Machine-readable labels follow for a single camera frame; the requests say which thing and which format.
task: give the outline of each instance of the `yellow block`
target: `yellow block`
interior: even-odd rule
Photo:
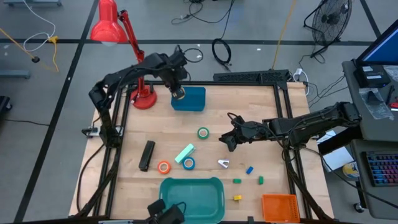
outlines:
[[[234,200],[242,200],[242,195],[235,195]]]

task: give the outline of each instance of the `fan grille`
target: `fan grille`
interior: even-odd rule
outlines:
[[[352,11],[351,0],[322,0],[322,5],[312,21],[312,37],[314,41],[326,46],[336,39],[346,29]]]

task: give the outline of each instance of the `blue tape roll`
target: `blue tape roll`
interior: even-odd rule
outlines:
[[[185,164],[187,161],[191,161],[191,162],[192,162],[192,165],[191,165],[191,166],[187,166],[187,165]],[[194,160],[192,157],[186,157],[186,158],[184,159],[184,161],[182,161],[182,166],[183,166],[184,169],[186,169],[186,170],[193,170],[193,168],[195,168],[195,160]]]

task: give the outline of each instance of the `lamp shade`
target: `lamp shade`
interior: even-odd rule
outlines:
[[[123,28],[118,24],[118,9],[114,0],[100,0],[99,21],[91,30],[90,39],[102,42],[127,42]]]

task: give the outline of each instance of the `blue container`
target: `blue container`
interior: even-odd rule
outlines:
[[[159,198],[166,209],[185,202],[184,224],[216,224],[225,215],[224,186],[219,178],[173,179],[166,178],[160,185]],[[184,205],[178,205],[181,211]]]
[[[172,107],[178,111],[203,111],[206,105],[205,87],[184,87],[184,90],[183,99],[172,98]]]

